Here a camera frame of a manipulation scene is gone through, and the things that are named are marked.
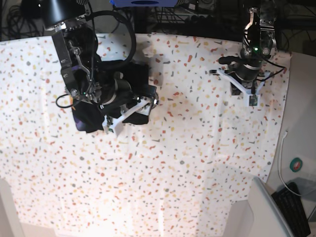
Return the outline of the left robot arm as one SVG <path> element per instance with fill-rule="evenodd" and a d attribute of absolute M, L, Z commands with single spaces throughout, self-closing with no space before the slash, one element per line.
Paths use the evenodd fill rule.
<path fill-rule="evenodd" d="M 220 57 L 218 63 L 228 66 L 224 71 L 235 82 L 231 94 L 238 96 L 242 89 L 249 89 L 252 96 L 264 83 L 280 74 L 285 67 L 273 63 L 272 55 L 277 51 L 275 21 L 277 5 L 274 0 L 246 0 L 245 27 L 239 56 Z"/>

